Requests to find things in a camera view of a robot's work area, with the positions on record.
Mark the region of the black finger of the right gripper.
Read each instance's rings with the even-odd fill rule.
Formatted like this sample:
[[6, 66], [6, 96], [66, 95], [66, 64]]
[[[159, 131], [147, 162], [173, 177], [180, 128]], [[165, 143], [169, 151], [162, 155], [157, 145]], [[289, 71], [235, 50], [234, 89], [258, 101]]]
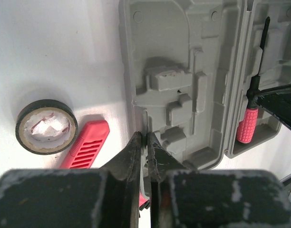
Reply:
[[259, 91], [253, 100], [291, 131], [291, 84]]

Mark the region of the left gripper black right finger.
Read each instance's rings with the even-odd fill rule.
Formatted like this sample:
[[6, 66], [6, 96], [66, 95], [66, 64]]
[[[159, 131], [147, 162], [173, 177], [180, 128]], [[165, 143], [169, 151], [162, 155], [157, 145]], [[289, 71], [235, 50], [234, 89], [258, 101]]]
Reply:
[[284, 186], [265, 170], [191, 170], [147, 136], [153, 228], [291, 228]]

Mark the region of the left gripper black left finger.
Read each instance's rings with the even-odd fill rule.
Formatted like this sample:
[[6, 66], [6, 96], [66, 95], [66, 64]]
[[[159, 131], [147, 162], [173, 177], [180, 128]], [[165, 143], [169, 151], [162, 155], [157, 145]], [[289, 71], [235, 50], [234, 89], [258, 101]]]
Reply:
[[136, 228], [142, 135], [98, 169], [21, 169], [0, 177], [0, 228]]

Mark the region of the red hex key set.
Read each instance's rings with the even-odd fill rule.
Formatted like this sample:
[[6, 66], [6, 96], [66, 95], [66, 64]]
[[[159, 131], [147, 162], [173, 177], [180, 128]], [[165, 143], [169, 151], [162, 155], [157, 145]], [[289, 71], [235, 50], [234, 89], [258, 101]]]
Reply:
[[150, 207], [150, 199], [146, 199], [141, 193], [139, 195], [139, 210], [148, 209]]

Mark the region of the short red black screwdriver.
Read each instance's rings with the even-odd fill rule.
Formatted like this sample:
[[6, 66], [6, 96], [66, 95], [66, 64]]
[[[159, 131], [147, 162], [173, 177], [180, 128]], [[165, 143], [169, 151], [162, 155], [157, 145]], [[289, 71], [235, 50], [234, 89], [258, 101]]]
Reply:
[[265, 20], [264, 28], [262, 31], [261, 42], [260, 42], [260, 49], [262, 51], [262, 55], [261, 55], [261, 60], [259, 64], [258, 73], [251, 78], [250, 87], [247, 90], [247, 94], [246, 94], [248, 98], [248, 104], [246, 107], [244, 119], [239, 123], [239, 126], [237, 128], [236, 140], [244, 144], [250, 143], [252, 141], [255, 128], [256, 128], [258, 107], [254, 101], [254, 98], [255, 98], [255, 95], [259, 93], [260, 71], [262, 68], [264, 48], [265, 48], [270, 21], [271, 19], [268, 16]]

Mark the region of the grey plastic tool case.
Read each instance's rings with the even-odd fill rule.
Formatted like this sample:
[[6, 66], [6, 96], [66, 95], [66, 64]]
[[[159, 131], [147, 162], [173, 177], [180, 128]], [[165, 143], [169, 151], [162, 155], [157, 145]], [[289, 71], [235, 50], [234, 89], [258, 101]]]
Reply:
[[131, 132], [198, 169], [279, 133], [260, 109], [252, 141], [236, 140], [251, 78], [291, 83], [291, 0], [122, 0], [119, 17]]

